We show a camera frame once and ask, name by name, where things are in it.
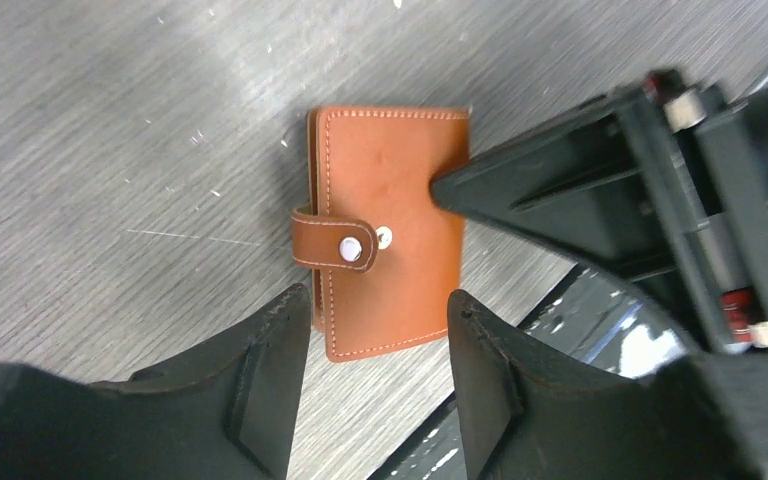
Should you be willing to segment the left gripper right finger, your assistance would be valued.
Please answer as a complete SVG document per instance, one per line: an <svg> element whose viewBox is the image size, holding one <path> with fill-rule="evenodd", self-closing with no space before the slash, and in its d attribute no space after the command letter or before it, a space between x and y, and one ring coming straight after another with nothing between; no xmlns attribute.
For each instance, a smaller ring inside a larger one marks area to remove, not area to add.
<svg viewBox="0 0 768 480"><path fill-rule="evenodd" d="M448 300L455 391L469 348L507 368L519 411L467 434L471 479L768 479L768 354L690 355L628 379L507 324L463 290Z"/></svg>

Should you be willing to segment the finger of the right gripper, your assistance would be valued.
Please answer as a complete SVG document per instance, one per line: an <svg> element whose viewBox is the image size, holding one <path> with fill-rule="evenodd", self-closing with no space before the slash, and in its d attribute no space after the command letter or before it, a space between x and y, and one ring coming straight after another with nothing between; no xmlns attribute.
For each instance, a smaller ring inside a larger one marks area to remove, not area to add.
<svg viewBox="0 0 768 480"><path fill-rule="evenodd" d="M434 180L444 209L620 279L680 277L689 247L661 164L673 152L664 86L621 88Z"/></svg>

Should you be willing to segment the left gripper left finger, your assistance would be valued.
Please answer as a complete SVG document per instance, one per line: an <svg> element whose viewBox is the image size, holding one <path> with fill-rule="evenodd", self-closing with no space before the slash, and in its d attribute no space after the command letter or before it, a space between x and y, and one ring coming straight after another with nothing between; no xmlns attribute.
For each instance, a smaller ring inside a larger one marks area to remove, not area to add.
<svg viewBox="0 0 768 480"><path fill-rule="evenodd" d="M310 338L295 284L121 382L0 363L0 479L283 479Z"/></svg>

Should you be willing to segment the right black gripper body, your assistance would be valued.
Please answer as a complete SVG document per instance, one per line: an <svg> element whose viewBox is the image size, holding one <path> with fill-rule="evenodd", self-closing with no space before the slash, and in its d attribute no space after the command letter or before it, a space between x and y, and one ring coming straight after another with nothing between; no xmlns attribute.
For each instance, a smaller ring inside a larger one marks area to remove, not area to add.
<svg viewBox="0 0 768 480"><path fill-rule="evenodd" d="M656 70L616 89L615 117L666 243L616 278L711 350L768 350L768 85L729 100Z"/></svg>

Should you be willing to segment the brown leather card holder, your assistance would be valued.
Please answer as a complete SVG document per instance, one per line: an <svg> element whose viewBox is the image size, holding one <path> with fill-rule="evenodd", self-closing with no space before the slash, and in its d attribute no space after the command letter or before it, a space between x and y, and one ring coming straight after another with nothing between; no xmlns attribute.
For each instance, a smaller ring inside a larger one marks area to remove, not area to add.
<svg viewBox="0 0 768 480"><path fill-rule="evenodd" d="M327 358L356 361L447 333L464 221L431 184L469 159L465 109L332 105L307 118L309 200L291 216L292 257L312 273Z"/></svg>

